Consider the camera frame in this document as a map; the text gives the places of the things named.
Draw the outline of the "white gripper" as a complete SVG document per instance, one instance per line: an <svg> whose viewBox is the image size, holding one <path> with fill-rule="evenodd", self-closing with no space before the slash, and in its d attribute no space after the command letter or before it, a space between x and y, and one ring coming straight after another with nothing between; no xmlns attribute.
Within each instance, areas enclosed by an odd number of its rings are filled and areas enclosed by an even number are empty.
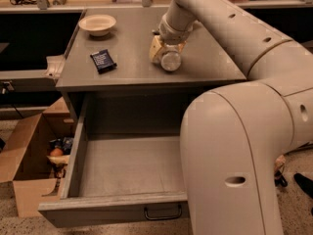
<svg viewBox="0 0 313 235"><path fill-rule="evenodd" d="M160 37L154 36L149 51L150 61L154 64L160 62L163 42L168 45L178 45L178 53L182 53L186 40L193 30L193 21L165 14L161 18L158 30Z"/></svg>

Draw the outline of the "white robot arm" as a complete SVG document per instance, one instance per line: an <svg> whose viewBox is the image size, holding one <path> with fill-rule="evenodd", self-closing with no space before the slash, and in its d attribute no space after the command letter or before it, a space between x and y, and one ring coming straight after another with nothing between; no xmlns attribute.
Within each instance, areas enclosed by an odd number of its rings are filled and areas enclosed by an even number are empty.
<svg viewBox="0 0 313 235"><path fill-rule="evenodd" d="M152 42L154 63L199 21L246 77L188 107L180 152L194 235L284 235L274 162L312 139L313 57L227 0L172 0Z"/></svg>

